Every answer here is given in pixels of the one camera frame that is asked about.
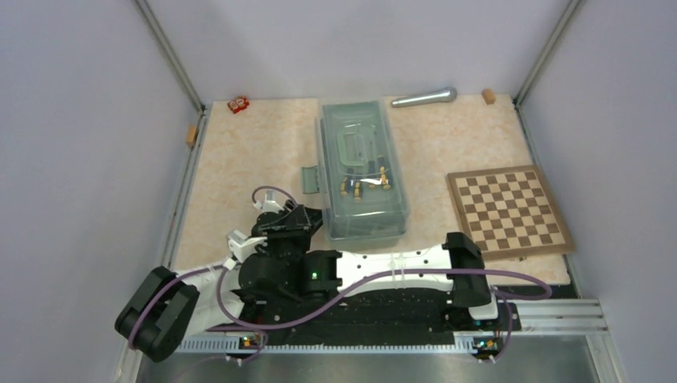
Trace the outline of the black yellow screwdriver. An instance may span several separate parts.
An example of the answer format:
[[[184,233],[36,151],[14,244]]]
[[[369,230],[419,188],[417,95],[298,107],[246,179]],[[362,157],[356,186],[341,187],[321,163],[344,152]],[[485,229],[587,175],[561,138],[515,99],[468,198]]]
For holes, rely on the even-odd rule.
[[[391,166],[384,155],[377,155],[375,160],[370,160],[367,165],[366,183],[369,189],[376,187],[388,190],[391,188]]]
[[[366,185],[366,180],[370,178],[372,170],[372,161],[368,160],[364,165],[354,169],[354,189],[353,199],[355,202],[362,200],[363,188]]]
[[[354,169],[353,168],[347,168],[345,171],[345,174],[342,178],[341,184],[340,184],[340,195],[341,196],[347,196],[353,192],[354,189]]]

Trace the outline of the green plastic toolbox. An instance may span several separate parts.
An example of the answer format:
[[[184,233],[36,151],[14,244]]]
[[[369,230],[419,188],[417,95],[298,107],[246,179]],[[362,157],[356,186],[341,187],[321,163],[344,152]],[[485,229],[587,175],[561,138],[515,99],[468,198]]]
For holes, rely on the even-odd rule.
[[[315,127],[328,243],[348,251],[396,244],[410,204],[382,101],[322,99]]]

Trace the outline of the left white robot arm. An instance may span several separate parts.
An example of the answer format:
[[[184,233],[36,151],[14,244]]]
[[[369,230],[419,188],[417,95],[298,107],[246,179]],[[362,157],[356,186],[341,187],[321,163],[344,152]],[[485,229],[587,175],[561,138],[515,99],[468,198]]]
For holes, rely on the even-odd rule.
[[[320,281],[318,272],[303,269],[303,259],[322,225],[317,208],[269,203],[250,233],[228,234],[224,260],[181,272],[151,270],[114,329],[130,349],[163,361],[192,334],[220,325],[251,327],[258,301],[302,304]]]

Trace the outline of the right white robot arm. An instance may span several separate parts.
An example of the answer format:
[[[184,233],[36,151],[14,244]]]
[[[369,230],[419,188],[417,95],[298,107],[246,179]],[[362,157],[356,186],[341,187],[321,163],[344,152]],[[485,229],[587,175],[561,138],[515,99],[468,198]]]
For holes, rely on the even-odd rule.
[[[238,293],[254,298],[301,303],[312,298],[346,298],[382,290],[426,289],[452,295],[467,309],[470,322],[488,329],[501,310],[483,273],[481,249],[467,235],[450,232],[445,242],[418,251],[360,254],[349,251],[282,254],[257,251],[240,267]]]

